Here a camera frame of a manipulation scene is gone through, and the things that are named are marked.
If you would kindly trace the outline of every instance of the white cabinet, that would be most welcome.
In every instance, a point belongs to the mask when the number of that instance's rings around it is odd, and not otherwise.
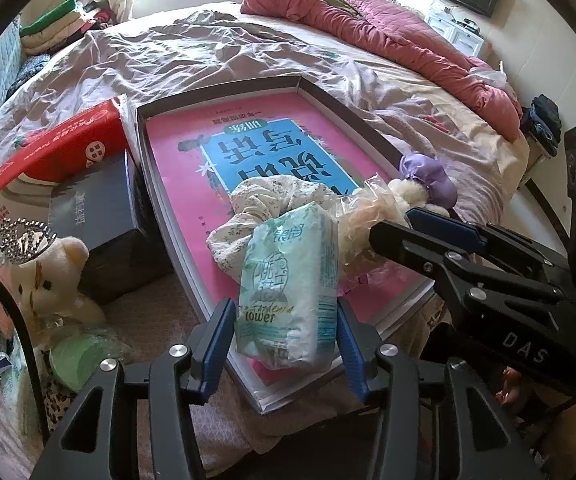
[[[431,11],[426,17],[426,23],[465,56],[479,57],[481,54],[484,38],[455,23],[450,14]]]

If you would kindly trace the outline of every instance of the red tissue package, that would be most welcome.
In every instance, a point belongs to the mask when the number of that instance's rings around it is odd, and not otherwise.
[[[48,221],[55,186],[132,144],[129,117],[121,95],[29,136],[0,167],[0,224],[6,217]]]

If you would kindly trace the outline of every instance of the purple scrunchie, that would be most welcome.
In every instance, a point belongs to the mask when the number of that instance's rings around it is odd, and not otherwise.
[[[401,157],[399,172],[406,180],[416,180],[428,191],[428,202],[450,209],[457,203],[457,188],[436,158],[409,153]]]

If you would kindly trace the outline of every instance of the tiara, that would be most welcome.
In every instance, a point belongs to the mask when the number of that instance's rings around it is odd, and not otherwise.
[[[1,251],[11,264],[34,260],[55,241],[57,233],[46,222],[18,218],[1,221]]]

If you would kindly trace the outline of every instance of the green round object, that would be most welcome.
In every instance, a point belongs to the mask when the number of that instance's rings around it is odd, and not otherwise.
[[[81,390],[108,356],[117,355],[116,343],[94,334],[71,335],[50,350],[50,366],[59,382],[74,392]]]

